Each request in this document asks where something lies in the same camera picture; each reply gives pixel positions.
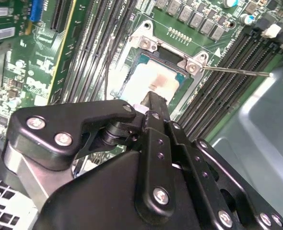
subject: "black robotic arm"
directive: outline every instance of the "black robotic arm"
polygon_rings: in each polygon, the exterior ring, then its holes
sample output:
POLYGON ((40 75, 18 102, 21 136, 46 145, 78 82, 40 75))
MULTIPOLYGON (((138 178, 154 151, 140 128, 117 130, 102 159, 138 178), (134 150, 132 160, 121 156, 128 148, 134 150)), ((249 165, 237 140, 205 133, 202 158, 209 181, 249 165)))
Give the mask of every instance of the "black robotic arm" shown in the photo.
POLYGON ((205 140, 190 142, 153 92, 136 110, 122 100, 18 110, 0 174, 34 201, 35 230, 283 230, 277 211, 205 140), (74 179, 75 159, 116 145, 127 151, 74 179))

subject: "blue connector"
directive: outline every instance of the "blue connector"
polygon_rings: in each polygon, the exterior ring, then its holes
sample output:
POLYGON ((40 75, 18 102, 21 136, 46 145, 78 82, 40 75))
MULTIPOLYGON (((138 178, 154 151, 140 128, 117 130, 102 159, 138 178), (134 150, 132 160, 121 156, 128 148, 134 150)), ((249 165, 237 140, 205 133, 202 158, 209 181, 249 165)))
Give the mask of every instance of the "blue connector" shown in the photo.
POLYGON ((42 7, 44 0, 33 0, 30 20, 32 22, 38 22, 41 17, 42 7))

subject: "motherboard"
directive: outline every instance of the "motherboard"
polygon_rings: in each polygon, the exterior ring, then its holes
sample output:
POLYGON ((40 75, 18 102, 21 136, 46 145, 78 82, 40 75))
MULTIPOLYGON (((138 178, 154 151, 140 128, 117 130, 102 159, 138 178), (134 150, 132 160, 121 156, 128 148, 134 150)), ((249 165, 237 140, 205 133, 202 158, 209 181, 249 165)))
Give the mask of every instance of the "motherboard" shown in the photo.
POLYGON ((166 99, 211 138, 283 60, 283 0, 0 0, 0 133, 21 107, 166 99))

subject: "black memory slot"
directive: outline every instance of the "black memory slot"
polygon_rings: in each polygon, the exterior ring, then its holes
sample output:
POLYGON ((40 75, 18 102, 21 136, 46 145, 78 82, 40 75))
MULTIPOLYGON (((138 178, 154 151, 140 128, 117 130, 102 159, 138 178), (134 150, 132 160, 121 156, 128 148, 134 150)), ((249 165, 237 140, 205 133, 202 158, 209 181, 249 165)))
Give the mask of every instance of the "black memory slot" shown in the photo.
MULTIPOLYGON (((267 52, 267 49, 258 49, 255 54, 248 57, 248 62, 243 65, 245 69, 253 70, 253 67, 259 64, 261 61, 261 57, 267 52)), ((198 124, 196 129, 192 130, 190 133, 190 138, 194 139, 196 136, 200 135, 200 133, 219 115, 221 110, 225 107, 230 108, 230 100, 232 100, 236 92, 243 89, 247 82, 250 80, 254 80, 255 77, 245 76, 240 74, 232 74, 233 82, 229 85, 225 86, 225 90, 222 95, 215 101, 215 104, 208 111, 206 116, 202 119, 202 122, 198 124)))
MULTIPOLYGON (((245 63, 253 54, 253 51, 259 46, 259 43, 251 40, 247 43, 248 49, 244 49, 237 57, 230 67, 233 69, 246 69, 245 63)), ((235 79, 235 74, 233 73, 223 73, 223 77, 220 78, 219 82, 216 84, 215 88, 205 99, 205 102, 200 108, 198 108, 198 113, 195 114, 194 119, 191 120, 188 125, 184 128, 188 136, 190 136, 195 128, 199 125, 201 120, 206 116, 209 110, 215 103, 218 103, 219 98, 224 93, 226 89, 232 89, 232 82, 238 81, 240 79, 235 79)))
MULTIPOLYGON (((262 71, 269 63, 270 61, 275 57, 276 53, 270 52, 267 54, 263 61, 259 64, 259 66, 255 69, 255 71, 262 71)), ((206 138, 210 132, 218 125, 218 123, 221 121, 221 119, 226 116, 229 112, 230 109, 233 108, 233 106, 237 103, 237 101, 241 98, 241 96, 245 93, 245 91, 249 88, 249 86, 253 83, 254 77, 253 78, 248 78, 248 81, 245 82, 245 85, 242 87, 238 88, 237 91, 235 92, 235 95, 231 97, 231 100, 229 102, 229 105, 225 107, 217 116, 215 119, 212 119, 207 126, 205 126, 198 134, 197 136, 201 138, 206 138)))
MULTIPOLYGON (((95 3, 95 1, 93 1, 92 5, 90 6, 91 10, 88 14, 88 17, 91 15, 91 13, 94 10, 94 3, 95 3)), ((86 62, 87 62, 88 57, 89 57, 89 50, 87 49, 87 47, 94 44, 94 40, 97 36, 97 32, 98 32, 98 30, 100 28, 100 24, 102 22, 102 18, 104 16, 104 14, 106 13, 106 8, 107 8, 108 3, 109 3, 109 0, 100 1, 99 6, 98 6, 99 11, 95 15, 94 22, 91 24, 91 27, 87 28, 87 24, 86 24, 85 27, 83 28, 83 31, 88 30, 87 38, 86 38, 87 42, 82 49, 82 53, 81 53, 82 58, 80 59, 79 57, 76 57, 76 59, 75 59, 75 64, 78 65, 78 68, 77 68, 77 74, 75 76, 75 80, 74 80, 72 89, 70 91, 70 96, 68 98, 68 102, 74 102, 74 99, 77 96, 77 90, 79 88, 79 84, 81 82, 83 72, 85 71, 85 65, 86 65, 86 62)))
MULTIPOLYGON (((108 14, 108 23, 107 28, 104 31, 104 34, 102 36, 102 39, 98 42, 98 45, 94 51, 95 56, 94 60, 91 64, 91 67, 89 68, 89 71, 87 71, 87 80, 83 87, 82 94, 80 96, 79 101, 84 102, 87 97, 88 89, 90 88, 92 81, 94 79, 94 75, 96 73, 97 67, 99 65, 100 59, 104 53, 104 50, 106 49, 106 46, 108 44, 108 41, 111 37, 111 34, 116 26, 117 18, 119 16, 121 6, 123 5, 123 0, 114 0, 112 10, 108 14)), ((96 86, 98 83, 98 78, 96 78, 96 81, 94 83, 94 86, 96 86)))
MULTIPOLYGON (((242 64, 245 63, 247 57, 251 55, 252 50, 257 45, 252 39, 249 40, 249 42, 245 42, 245 43, 249 47, 248 51, 250 53, 248 52, 235 53, 234 59, 230 60, 229 64, 227 65, 228 68, 234 68, 234 69, 241 68, 242 64)), ((231 73, 217 72, 216 75, 217 75, 216 77, 217 80, 214 82, 212 89, 203 98, 199 106, 196 107, 193 119, 187 121, 183 126, 188 136, 192 133, 192 131, 201 121, 203 116, 205 116, 207 111, 211 108, 212 104, 215 103, 217 97, 224 91, 226 86, 228 86, 233 79, 231 73)))
MULTIPOLYGON (((131 15, 132 15, 132 13, 135 9, 136 3, 137 3, 137 0, 131 0, 128 4, 126 12, 125 12, 125 14, 124 14, 124 16, 121 20, 119 30, 117 31, 113 47, 110 51, 110 54, 109 54, 110 57, 113 57, 115 55, 116 50, 117 50, 117 48, 120 44, 120 41, 121 41, 121 39, 123 39, 123 36, 126 33, 127 26, 128 26, 129 21, 130 21, 130 17, 131 17, 131 15)), ((108 56, 106 55, 105 58, 104 58, 104 65, 100 69, 100 73, 98 75, 98 78, 97 78, 97 81, 96 81, 96 84, 95 84, 95 88, 92 92, 90 101, 94 101, 97 98, 99 90, 102 88, 102 84, 103 84, 104 76, 105 76, 104 70, 106 70, 106 64, 108 64, 108 63, 106 63, 107 59, 108 59, 108 56)))
MULTIPOLYGON (((245 33, 241 33, 238 39, 235 41, 235 43, 231 46, 228 53, 230 55, 226 55, 223 57, 223 59, 218 64, 219 67, 226 67, 229 66, 230 63, 235 59, 235 57, 238 55, 240 49, 243 47, 243 45, 249 41, 251 37, 247 36, 245 33)), ((211 74, 208 77, 208 80, 205 82, 204 86, 199 90, 197 96, 194 98, 194 100, 188 105, 185 112, 182 114, 182 116, 179 119, 179 123, 182 125, 182 127, 185 127, 187 125, 187 122, 189 122, 194 117, 194 113, 196 112, 196 109, 200 107, 203 100, 207 97, 209 92, 215 87, 218 80, 222 77, 222 74, 219 72, 212 71, 211 74)))

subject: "metal rod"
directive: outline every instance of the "metal rod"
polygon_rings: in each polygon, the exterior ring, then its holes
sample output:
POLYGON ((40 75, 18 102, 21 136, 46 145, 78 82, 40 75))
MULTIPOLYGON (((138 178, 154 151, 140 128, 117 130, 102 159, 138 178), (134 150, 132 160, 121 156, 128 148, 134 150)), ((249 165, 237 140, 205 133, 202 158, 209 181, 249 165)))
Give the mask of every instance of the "metal rod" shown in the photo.
POLYGON ((261 76, 271 78, 273 76, 272 73, 266 72, 254 72, 242 69, 228 69, 228 68, 221 68, 221 67, 212 67, 212 66, 203 66, 203 69, 213 70, 213 71, 221 71, 221 72, 230 72, 230 73, 238 73, 243 75, 250 75, 250 76, 261 76))

